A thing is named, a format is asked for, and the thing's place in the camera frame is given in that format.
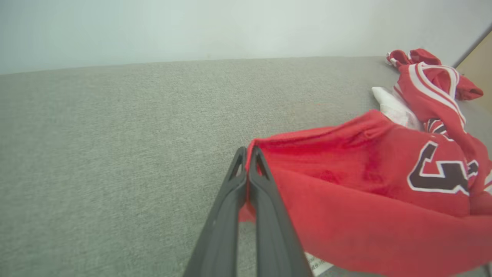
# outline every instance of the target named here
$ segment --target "pile of clothes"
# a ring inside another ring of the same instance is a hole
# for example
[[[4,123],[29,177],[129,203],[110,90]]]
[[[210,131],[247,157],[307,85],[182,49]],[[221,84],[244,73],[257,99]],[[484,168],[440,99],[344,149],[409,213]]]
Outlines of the pile of clothes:
[[[386,276],[449,276],[492,261],[492,162],[456,100],[483,92],[431,53],[388,53],[381,111],[251,142],[305,251]],[[254,221],[246,205],[241,221]]]

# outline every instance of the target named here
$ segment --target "printed number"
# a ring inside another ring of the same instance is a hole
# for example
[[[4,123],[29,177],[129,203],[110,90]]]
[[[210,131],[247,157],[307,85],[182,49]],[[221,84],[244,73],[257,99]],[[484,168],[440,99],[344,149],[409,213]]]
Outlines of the printed number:
[[[431,163],[437,143],[433,141],[420,150],[419,161],[408,176],[408,184],[413,190],[426,192],[457,193],[459,191],[466,195],[468,193],[468,177],[476,175],[478,163],[470,162],[468,171],[462,161],[435,161],[439,173],[424,173],[426,163]]]

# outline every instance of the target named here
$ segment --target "white wall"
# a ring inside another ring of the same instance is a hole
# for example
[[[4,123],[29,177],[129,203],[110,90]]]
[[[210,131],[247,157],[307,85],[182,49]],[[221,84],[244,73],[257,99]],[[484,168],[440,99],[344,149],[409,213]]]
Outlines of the white wall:
[[[0,74],[418,47],[452,65],[490,24],[491,0],[0,0]]]

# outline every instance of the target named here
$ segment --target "gray couch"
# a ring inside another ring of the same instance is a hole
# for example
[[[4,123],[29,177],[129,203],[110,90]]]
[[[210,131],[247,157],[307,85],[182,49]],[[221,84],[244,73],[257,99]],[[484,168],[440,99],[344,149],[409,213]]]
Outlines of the gray couch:
[[[377,109],[382,57],[0,76],[0,276],[180,276],[238,146]],[[492,147],[491,116],[460,103]],[[255,275],[240,225],[239,276]],[[466,276],[482,276],[482,269]],[[332,268],[323,276],[367,276]]]

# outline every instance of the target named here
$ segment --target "white tag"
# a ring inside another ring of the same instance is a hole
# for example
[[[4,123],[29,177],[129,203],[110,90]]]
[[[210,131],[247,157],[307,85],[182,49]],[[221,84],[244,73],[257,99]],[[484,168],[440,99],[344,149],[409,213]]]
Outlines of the white tag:
[[[323,272],[327,271],[330,267],[333,266],[332,264],[327,263],[321,259],[318,259],[307,252],[305,252],[305,254],[306,254],[306,259],[309,262],[309,266],[311,267],[312,274],[314,276],[318,276],[322,274]]]

